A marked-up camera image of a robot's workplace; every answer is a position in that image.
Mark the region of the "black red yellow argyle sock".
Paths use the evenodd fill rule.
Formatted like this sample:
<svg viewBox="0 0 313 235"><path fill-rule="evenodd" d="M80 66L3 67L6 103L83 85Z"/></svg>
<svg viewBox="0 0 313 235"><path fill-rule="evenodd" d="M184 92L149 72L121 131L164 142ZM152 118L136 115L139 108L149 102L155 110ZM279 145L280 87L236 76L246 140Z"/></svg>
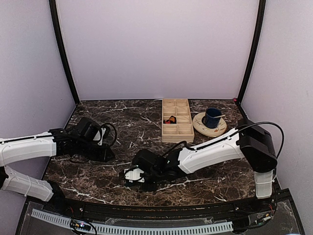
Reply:
<svg viewBox="0 0 313 235"><path fill-rule="evenodd" d="M175 116L170 116L163 121L164 124L177 124L177 118Z"/></svg>

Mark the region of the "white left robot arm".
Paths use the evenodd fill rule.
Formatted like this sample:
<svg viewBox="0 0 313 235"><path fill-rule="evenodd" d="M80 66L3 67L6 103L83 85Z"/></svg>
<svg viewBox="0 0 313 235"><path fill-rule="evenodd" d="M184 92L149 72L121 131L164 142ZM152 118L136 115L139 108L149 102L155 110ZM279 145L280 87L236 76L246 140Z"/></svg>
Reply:
<svg viewBox="0 0 313 235"><path fill-rule="evenodd" d="M39 157L79 155L89 161L108 162L115 157L112 146L117 130L111 123L99 125L83 117L69 129L50 129L33 136L0 140L0 188L49 202L58 213L69 203L58 184L17 172L10 164Z"/></svg>

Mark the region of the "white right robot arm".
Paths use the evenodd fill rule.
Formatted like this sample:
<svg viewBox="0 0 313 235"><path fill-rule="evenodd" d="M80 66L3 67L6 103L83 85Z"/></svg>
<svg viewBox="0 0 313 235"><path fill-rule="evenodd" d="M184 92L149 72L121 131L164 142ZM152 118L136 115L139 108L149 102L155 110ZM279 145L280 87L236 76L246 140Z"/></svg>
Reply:
<svg viewBox="0 0 313 235"><path fill-rule="evenodd" d="M158 182L173 181L200 169L225 161L245 158L254 172L255 195L250 209L261 212L272 195L274 170L278 165L271 133L262 128L268 122L254 123L249 119L238 121L237 127L204 143L180 148L175 145L163 155L148 149L137 152L132 168L124 171L130 183L142 183L146 190Z"/></svg>

